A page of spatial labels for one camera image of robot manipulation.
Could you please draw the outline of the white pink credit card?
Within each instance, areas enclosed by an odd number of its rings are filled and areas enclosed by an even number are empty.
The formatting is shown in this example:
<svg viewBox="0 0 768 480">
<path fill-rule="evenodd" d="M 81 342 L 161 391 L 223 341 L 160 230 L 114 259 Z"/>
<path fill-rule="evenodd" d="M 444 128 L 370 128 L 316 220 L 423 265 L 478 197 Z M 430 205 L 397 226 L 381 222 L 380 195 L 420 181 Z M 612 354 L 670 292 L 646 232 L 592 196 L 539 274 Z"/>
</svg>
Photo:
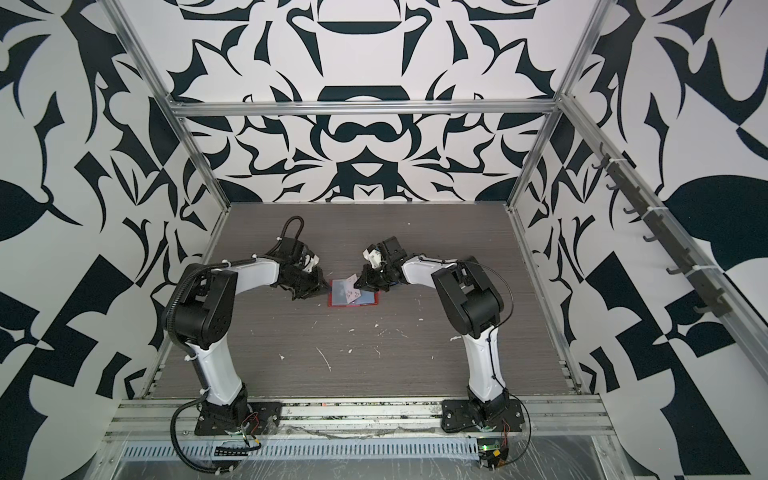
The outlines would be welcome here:
<svg viewBox="0 0 768 480">
<path fill-rule="evenodd" d="M 346 304 L 351 304 L 361 297 L 361 291 L 355 287 L 357 275 L 352 275 L 341 282 L 341 292 Z"/>
</svg>

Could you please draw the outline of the red leather card holder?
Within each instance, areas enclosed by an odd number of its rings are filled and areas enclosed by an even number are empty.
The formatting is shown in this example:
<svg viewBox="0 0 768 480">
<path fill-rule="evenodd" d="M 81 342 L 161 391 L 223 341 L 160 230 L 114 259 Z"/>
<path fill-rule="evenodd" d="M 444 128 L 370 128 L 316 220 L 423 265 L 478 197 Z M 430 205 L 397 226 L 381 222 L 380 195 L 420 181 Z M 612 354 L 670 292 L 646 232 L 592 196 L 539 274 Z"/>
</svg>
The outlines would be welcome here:
<svg viewBox="0 0 768 480">
<path fill-rule="evenodd" d="M 354 286 L 357 276 L 331 281 L 328 306 L 332 308 L 348 308 L 374 306 L 379 303 L 378 294 L 358 289 Z"/>
</svg>

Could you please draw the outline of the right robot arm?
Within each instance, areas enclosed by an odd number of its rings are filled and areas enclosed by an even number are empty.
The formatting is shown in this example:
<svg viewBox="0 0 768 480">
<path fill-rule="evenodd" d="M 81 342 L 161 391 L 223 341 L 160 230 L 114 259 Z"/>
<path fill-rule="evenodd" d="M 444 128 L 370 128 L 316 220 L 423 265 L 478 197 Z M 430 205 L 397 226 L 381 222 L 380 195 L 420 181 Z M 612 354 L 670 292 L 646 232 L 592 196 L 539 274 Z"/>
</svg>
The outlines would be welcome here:
<svg viewBox="0 0 768 480">
<path fill-rule="evenodd" d="M 397 285 L 432 288 L 463 341 L 469 368 L 468 398 L 442 402 L 441 429 L 457 433 L 500 424 L 511 408 L 498 352 L 505 304 L 484 267 L 472 256 L 442 260 L 409 254 L 395 237 L 370 245 L 363 258 L 357 289 L 387 292 Z"/>
</svg>

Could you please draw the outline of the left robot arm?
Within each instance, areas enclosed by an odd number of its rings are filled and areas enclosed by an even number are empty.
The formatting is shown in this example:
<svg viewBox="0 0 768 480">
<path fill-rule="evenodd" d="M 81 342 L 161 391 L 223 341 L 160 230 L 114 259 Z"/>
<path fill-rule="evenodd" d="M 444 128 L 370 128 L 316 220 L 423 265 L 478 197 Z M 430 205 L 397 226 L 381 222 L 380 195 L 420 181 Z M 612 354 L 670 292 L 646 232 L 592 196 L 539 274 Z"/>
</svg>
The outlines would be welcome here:
<svg viewBox="0 0 768 480">
<path fill-rule="evenodd" d="M 250 415 L 247 387 L 236 373 L 228 333 L 236 296 L 261 287 L 281 288 L 294 300 L 330 291 L 319 256 L 298 239 L 280 238 L 264 255 L 191 264 L 162 314 L 170 341 L 195 369 L 203 419 L 218 431 L 232 431 Z"/>
</svg>

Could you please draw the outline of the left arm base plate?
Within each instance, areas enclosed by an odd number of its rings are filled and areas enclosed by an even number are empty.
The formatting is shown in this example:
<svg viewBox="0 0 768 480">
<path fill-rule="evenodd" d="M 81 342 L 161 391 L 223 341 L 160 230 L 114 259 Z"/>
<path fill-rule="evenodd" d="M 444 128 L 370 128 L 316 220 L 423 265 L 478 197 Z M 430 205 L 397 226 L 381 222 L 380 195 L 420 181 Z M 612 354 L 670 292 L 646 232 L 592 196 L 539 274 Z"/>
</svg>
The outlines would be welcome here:
<svg viewBox="0 0 768 480">
<path fill-rule="evenodd" d="M 216 436 L 245 430 L 247 435 L 258 436 L 275 430 L 281 421 L 281 402 L 249 402 L 247 405 L 215 405 L 203 402 L 194 434 Z"/>
</svg>

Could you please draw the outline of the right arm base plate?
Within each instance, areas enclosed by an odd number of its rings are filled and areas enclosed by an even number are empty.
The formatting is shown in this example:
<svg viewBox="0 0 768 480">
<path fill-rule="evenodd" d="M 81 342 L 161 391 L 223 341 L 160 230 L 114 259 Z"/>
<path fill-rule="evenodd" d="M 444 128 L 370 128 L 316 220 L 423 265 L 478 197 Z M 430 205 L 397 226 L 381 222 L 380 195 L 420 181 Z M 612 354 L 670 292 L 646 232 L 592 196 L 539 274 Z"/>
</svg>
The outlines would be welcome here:
<svg viewBox="0 0 768 480">
<path fill-rule="evenodd" d="M 485 403 L 477 399 L 443 400 L 440 427 L 446 433 L 464 431 L 521 432 L 526 422 L 522 404 L 501 395 Z"/>
</svg>

